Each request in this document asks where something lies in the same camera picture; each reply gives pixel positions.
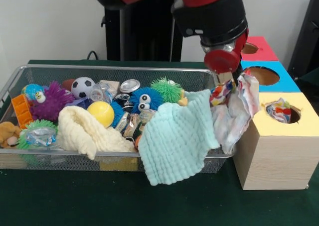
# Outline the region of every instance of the box hole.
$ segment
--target box hole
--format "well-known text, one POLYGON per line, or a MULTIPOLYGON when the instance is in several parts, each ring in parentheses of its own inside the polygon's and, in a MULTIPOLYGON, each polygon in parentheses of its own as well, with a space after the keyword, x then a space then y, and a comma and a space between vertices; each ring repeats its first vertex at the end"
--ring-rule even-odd
POLYGON ((301 117, 300 111, 294 106, 290 106, 290 108, 291 108, 291 118, 290 118, 289 124, 296 123, 300 120, 300 117, 301 117))
POLYGON ((280 122, 280 123, 283 123, 283 124, 293 124, 293 123, 296 123, 300 120, 300 117, 301 117, 301 113, 300 113, 300 110, 292 105, 290 105, 290 110, 291 110, 291 116, 290 116, 290 122, 289 123, 284 123, 284 122, 281 122, 275 118, 273 118, 270 114, 268 114, 271 118, 275 119, 276 121, 280 122))
POLYGON ((250 71, 250 74, 257 78, 260 85, 274 85, 280 80, 279 75, 275 71, 266 67, 253 66, 244 70, 244 72, 247 71, 250 71))
POLYGON ((246 43, 241 52, 244 54, 254 54, 257 53, 258 49, 259 48, 255 44, 246 43))

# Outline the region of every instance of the yellow box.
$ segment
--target yellow box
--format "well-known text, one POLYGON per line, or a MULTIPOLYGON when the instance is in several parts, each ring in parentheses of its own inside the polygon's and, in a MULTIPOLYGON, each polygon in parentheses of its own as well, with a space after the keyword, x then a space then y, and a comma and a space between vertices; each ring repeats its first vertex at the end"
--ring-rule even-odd
POLYGON ((237 143, 236 170, 244 190, 305 189, 319 162, 319 117, 303 93, 260 93, 262 110, 237 143), (271 118, 264 105, 284 98, 296 123, 271 118))

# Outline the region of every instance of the red robot arm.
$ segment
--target red robot arm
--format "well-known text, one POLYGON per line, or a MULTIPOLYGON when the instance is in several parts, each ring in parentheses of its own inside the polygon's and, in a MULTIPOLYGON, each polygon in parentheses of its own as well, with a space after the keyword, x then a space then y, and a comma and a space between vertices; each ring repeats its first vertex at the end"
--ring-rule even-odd
MULTIPOLYGON (((98 0, 120 9, 139 0, 98 0)), ((217 74, 238 72, 248 37, 242 0, 177 0, 171 12, 184 37, 199 35, 206 66, 217 74)))

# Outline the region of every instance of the metal mesh basket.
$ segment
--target metal mesh basket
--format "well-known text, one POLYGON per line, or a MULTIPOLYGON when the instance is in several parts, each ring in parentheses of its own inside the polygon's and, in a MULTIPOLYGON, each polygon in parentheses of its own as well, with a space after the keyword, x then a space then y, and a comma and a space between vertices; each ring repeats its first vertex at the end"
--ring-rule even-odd
MULTIPOLYGON (((123 82, 127 79, 138 79, 142 87, 149 86, 151 81, 166 76, 181 84, 186 91, 200 91, 214 88, 214 75, 205 69, 165 69, 137 67, 91 67, 62 65, 27 65, 18 68, 6 86, 0 92, 0 100, 5 101, 20 94, 21 89, 31 83, 49 85, 56 80, 62 82, 69 78, 87 76, 95 82, 111 80, 123 82)), ((17 123, 12 105, 6 109, 1 122, 17 123)), ((203 173, 216 173, 225 160, 232 155, 223 154, 220 149, 212 150, 205 158, 203 173)), ((75 151, 61 150, 17 150, 0 149, 1 169, 33 170, 88 170, 88 171, 144 171, 138 153, 98 152, 94 161, 75 151)))

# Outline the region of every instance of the soccer ball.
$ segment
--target soccer ball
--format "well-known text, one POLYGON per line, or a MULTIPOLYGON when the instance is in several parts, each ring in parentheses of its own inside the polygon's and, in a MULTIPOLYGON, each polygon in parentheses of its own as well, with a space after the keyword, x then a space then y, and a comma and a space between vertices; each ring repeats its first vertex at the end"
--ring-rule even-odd
POLYGON ((75 99, 89 97, 95 82, 91 78, 77 78, 72 83, 71 92, 75 99))

